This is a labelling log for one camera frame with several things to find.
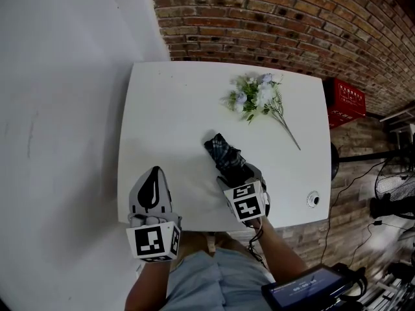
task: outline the person's hand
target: person's hand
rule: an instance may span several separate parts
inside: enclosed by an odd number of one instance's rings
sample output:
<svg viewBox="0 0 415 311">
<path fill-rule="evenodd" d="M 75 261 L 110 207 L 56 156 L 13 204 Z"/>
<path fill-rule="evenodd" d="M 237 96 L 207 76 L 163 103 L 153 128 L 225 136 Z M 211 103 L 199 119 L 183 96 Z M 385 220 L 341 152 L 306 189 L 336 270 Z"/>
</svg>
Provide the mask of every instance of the person's hand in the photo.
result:
<svg viewBox="0 0 415 311">
<path fill-rule="evenodd" d="M 244 224 L 248 227 L 253 227 L 254 229 L 259 229 L 261 227 L 261 221 L 259 218 L 244 221 Z"/>
</svg>

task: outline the strap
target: strap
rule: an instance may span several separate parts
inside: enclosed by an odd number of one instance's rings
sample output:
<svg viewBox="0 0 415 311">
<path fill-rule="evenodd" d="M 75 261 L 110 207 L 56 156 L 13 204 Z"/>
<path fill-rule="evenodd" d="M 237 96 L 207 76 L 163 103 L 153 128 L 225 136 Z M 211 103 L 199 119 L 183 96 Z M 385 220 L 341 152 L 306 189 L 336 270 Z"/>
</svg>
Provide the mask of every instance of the strap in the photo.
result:
<svg viewBox="0 0 415 311">
<path fill-rule="evenodd" d="M 345 264 L 338 263 L 338 264 L 335 264 L 332 267 L 332 269 L 343 274 L 347 278 L 349 278 L 353 282 L 353 284 L 357 283 L 359 285 L 359 288 L 361 289 L 361 293 L 357 296 L 347 296 L 347 295 L 339 296 L 339 298 L 342 301 L 345 301 L 345 302 L 358 301 L 361 297 L 365 295 L 367 287 L 368 287 L 368 281 L 366 277 L 364 276 L 364 272 L 366 271 L 366 268 L 362 267 L 362 268 L 359 268 L 357 271 L 352 271 Z"/>
</svg>

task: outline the red brick wall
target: red brick wall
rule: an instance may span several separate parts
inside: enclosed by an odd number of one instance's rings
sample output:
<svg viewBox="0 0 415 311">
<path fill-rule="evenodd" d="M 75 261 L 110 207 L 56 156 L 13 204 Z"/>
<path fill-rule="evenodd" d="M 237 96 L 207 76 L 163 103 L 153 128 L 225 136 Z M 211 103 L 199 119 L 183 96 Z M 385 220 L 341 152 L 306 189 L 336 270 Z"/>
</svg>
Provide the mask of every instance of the red brick wall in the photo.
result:
<svg viewBox="0 0 415 311">
<path fill-rule="evenodd" d="M 394 0 L 154 0 L 172 60 L 338 77 L 385 115 L 414 98 L 415 26 Z"/>
</svg>

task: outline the plaid cloth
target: plaid cloth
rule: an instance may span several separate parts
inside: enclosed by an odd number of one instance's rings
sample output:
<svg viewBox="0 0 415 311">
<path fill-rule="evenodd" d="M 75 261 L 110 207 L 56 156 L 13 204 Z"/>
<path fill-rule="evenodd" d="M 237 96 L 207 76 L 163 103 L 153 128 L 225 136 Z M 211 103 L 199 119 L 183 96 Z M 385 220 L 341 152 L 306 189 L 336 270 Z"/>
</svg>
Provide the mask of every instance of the plaid cloth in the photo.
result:
<svg viewBox="0 0 415 311">
<path fill-rule="evenodd" d="M 204 147 L 230 187 L 243 185 L 248 178 L 254 176 L 254 172 L 245 166 L 246 160 L 241 156 L 241 150 L 230 146 L 220 133 L 205 142 Z"/>
</svg>

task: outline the light blue shorts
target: light blue shorts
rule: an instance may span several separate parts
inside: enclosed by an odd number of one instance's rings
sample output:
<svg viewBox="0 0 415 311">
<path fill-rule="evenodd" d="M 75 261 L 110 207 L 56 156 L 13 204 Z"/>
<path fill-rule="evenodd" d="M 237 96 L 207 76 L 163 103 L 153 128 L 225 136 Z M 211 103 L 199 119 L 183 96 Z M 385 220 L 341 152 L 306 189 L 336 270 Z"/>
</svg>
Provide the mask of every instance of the light blue shorts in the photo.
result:
<svg viewBox="0 0 415 311">
<path fill-rule="evenodd" d="M 274 282 L 262 265 L 237 251 L 217 248 L 187 256 L 170 273 L 163 311 L 271 310 L 261 286 Z"/>
</svg>

